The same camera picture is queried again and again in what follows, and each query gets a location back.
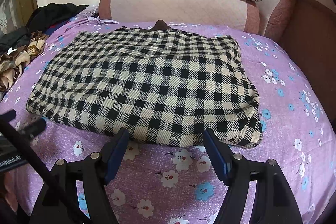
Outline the pink padded headboard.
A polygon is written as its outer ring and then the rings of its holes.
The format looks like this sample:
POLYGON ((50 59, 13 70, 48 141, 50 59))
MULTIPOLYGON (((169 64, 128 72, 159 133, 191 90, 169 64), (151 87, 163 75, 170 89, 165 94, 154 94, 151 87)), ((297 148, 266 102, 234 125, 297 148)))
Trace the pink padded headboard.
POLYGON ((199 23, 258 33, 259 9, 248 0, 100 0, 101 19, 118 22, 199 23))

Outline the black cream checked shirt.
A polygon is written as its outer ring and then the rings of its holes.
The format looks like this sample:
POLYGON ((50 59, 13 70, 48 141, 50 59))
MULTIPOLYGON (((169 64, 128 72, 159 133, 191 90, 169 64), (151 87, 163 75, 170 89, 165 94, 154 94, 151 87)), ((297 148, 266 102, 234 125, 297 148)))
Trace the black cream checked shirt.
POLYGON ((190 147, 203 132, 243 148, 263 137, 259 94, 229 35, 168 28, 82 31, 47 65, 26 109, 59 124, 190 147))

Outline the purple floral bed sheet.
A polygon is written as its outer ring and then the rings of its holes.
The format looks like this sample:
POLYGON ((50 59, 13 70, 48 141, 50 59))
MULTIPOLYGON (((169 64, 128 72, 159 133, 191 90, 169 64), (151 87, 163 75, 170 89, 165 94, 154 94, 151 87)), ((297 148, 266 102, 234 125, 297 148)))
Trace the purple floral bed sheet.
MULTIPOLYGON (((46 42, 46 50, 23 72, 1 102, 1 114, 14 109, 16 129, 35 120, 26 100, 49 61, 78 32, 116 28, 151 28, 154 22, 100 24, 85 15, 72 18, 46 42)), ((295 195, 303 223, 317 223, 335 206, 335 133, 314 89, 299 67, 271 39, 226 26, 168 23, 172 28, 207 37, 230 35, 240 47, 246 74, 260 95, 263 139, 253 149, 232 147, 248 160, 274 158, 295 195)), ((57 159, 82 160, 109 138, 47 122, 33 149, 51 168, 57 159)), ((26 164, 11 171, 17 200, 30 214, 43 185, 26 164)), ((130 141, 116 179, 106 192, 120 223, 214 223, 227 187, 217 179, 202 146, 176 148, 130 141)))

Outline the brown beige patterned blanket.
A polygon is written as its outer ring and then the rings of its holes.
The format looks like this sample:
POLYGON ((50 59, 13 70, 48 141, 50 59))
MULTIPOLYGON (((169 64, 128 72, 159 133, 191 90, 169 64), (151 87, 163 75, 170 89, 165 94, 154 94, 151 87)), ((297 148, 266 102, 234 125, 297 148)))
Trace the brown beige patterned blanket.
POLYGON ((8 92, 24 69, 44 52, 48 38, 48 35, 37 31, 27 45, 1 55, 1 94, 8 92))

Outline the wooden glass wardrobe door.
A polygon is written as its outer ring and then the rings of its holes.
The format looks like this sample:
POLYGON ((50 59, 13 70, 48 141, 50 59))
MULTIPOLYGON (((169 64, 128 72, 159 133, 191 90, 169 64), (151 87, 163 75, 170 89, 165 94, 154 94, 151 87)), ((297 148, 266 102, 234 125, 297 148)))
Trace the wooden glass wardrobe door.
POLYGON ((1 0, 1 36, 26 25, 37 8, 37 0, 1 0))

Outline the black garment pile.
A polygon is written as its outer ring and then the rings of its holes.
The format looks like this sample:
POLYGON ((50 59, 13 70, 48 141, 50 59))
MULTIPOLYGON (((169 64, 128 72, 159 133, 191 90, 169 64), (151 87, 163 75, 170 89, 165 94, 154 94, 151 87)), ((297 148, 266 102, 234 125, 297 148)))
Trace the black garment pile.
POLYGON ((46 6, 37 8, 31 14, 25 26, 1 36, 1 54, 7 53, 10 48, 15 49, 27 45, 32 33, 37 31, 44 33, 53 25, 67 22, 87 7, 88 5, 76 6, 73 3, 49 3, 46 6))

